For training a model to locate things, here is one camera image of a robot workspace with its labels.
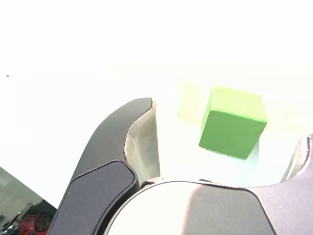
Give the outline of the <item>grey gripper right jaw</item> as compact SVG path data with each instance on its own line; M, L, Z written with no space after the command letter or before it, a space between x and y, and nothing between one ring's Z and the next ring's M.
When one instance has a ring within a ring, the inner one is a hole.
M106 235L310 235L313 137L297 146L289 178L263 187L155 180L128 199Z

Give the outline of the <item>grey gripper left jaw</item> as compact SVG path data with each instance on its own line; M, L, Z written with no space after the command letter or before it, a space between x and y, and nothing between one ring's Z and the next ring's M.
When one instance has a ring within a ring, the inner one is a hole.
M102 235L143 182L160 176L156 103L134 99L110 114L86 145L48 231Z

